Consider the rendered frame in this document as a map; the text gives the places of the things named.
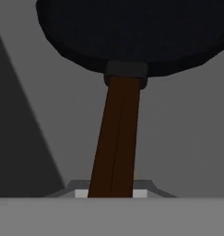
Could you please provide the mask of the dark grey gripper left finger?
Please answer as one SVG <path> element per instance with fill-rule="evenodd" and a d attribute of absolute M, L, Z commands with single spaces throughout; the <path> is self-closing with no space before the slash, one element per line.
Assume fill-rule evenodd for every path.
<path fill-rule="evenodd" d="M 65 189 L 50 194 L 49 197 L 87 198 L 90 180 L 72 180 Z"/>

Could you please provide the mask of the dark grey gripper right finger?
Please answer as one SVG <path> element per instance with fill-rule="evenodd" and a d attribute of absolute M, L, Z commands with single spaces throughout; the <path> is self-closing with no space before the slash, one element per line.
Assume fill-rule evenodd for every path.
<path fill-rule="evenodd" d="M 147 197 L 151 197 L 152 194 L 158 195 L 161 197 L 170 197 L 170 198 L 176 198 L 176 195 L 172 195 L 168 192 L 165 192 L 161 189 L 159 189 L 152 180 L 134 180 L 134 186 L 133 188 L 135 190 L 146 190 L 147 191 Z"/>

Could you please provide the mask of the black pan with brown handle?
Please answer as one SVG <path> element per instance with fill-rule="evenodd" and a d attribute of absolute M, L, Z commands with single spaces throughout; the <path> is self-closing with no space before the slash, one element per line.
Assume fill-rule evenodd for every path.
<path fill-rule="evenodd" d="M 108 88 L 88 194 L 133 194 L 140 92 L 224 50 L 224 0 L 36 0 L 42 32 Z"/>

